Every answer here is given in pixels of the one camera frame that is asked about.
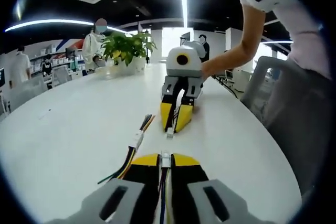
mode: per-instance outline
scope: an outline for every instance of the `black ceiling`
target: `black ceiling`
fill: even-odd
[[[94,5],[76,0],[23,0],[22,7],[24,8],[20,21],[14,12],[17,1],[5,0],[3,2],[3,19],[0,21],[2,31],[18,23],[48,18],[89,22],[104,18],[113,27],[141,20],[182,18],[181,0],[102,0]],[[239,0],[188,0],[188,17],[211,22],[209,24],[189,23],[195,29],[202,30],[226,30],[228,27],[241,29],[243,24]],[[274,19],[276,17],[273,13],[267,14],[266,21]],[[2,32],[0,51],[8,52],[15,49],[18,44],[29,45],[52,39],[83,38],[89,29],[82,25],[48,24],[24,27],[7,33]],[[265,26],[264,36],[274,40],[289,39],[287,31],[279,22]]]

